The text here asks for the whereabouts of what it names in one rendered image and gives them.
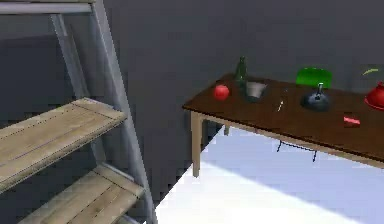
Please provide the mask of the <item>red apple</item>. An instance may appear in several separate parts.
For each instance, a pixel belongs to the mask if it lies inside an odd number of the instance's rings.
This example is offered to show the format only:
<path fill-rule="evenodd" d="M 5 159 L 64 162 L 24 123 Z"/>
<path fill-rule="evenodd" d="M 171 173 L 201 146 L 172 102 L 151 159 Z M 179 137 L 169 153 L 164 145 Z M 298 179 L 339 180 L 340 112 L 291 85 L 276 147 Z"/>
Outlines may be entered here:
<path fill-rule="evenodd" d="M 229 88 L 225 85 L 217 85 L 214 89 L 214 97 L 217 100 L 225 100 L 229 96 Z"/>

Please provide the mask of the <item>green glass bottle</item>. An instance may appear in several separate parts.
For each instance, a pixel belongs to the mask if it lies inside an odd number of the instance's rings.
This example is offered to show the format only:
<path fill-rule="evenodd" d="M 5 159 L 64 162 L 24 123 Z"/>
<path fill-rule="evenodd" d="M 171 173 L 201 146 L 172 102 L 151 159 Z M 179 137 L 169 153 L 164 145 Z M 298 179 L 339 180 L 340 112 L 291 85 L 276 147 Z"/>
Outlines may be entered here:
<path fill-rule="evenodd" d="M 247 65 L 246 65 L 246 58 L 244 56 L 241 56 L 239 58 L 239 62 L 236 66 L 235 70 L 235 81 L 236 83 L 241 86 L 246 82 L 246 76 L 247 76 Z"/>

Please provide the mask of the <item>grey metal cup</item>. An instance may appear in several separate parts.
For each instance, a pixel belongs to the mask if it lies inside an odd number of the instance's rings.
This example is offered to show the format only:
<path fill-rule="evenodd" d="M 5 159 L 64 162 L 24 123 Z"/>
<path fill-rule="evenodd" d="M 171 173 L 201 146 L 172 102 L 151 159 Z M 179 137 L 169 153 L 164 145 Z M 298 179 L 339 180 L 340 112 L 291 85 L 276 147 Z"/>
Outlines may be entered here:
<path fill-rule="evenodd" d="M 267 85 L 259 82 L 248 82 L 246 84 L 246 97 L 250 101 L 260 100 Z"/>

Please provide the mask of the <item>dark brown wooden table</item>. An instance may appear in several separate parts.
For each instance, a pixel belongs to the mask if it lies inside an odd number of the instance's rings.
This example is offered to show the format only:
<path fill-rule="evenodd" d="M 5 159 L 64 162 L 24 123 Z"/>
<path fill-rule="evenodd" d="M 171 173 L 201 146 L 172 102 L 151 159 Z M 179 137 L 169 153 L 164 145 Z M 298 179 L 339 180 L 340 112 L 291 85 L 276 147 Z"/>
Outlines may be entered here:
<path fill-rule="evenodd" d="M 230 89 L 230 96 L 214 98 L 212 86 L 187 101 L 191 112 L 193 175 L 200 171 L 202 123 L 205 120 L 308 147 L 338 157 L 384 169 L 384 111 L 364 103 L 362 94 L 328 89 L 331 100 L 327 112 L 313 112 L 300 106 L 307 86 L 260 79 L 267 85 L 265 95 L 256 103 L 245 99 L 231 74 L 218 80 Z M 281 101 L 284 104 L 278 112 Z M 343 117 L 360 120 L 359 127 L 345 127 Z"/>

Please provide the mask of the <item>green shade desk lamp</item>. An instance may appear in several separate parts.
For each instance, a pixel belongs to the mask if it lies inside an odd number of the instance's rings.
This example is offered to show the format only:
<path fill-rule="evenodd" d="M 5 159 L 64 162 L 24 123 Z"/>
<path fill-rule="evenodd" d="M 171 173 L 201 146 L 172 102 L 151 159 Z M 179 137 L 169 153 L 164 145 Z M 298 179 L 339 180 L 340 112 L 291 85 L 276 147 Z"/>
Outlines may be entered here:
<path fill-rule="evenodd" d="M 307 93 L 300 101 L 300 105 L 308 110 L 326 112 L 330 108 L 330 99 L 324 93 L 332 82 L 332 73 L 328 70 L 316 67 L 305 67 L 298 71 L 296 83 L 308 87 L 314 87 L 313 93 Z"/>

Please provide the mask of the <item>grey metal wooden shelf unit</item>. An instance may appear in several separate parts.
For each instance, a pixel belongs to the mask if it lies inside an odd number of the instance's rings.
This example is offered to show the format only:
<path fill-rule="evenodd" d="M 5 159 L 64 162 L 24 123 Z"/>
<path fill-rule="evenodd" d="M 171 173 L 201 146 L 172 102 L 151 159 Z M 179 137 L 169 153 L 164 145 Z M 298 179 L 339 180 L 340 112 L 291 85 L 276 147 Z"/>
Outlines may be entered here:
<path fill-rule="evenodd" d="M 157 224 L 103 0 L 0 0 L 0 224 Z"/>

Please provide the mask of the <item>small red flat block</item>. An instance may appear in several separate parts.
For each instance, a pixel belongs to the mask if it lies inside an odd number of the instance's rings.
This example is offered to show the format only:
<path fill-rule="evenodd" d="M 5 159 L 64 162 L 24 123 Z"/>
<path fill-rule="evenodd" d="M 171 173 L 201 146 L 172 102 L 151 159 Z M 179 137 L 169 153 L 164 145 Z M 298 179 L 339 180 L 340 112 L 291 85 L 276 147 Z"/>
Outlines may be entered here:
<path fill-rule="evenodd" d="M 345 127 L 359 127 L 360 126 L 360 120 L 352 117 L 343 117 L 343 122 Z"/>

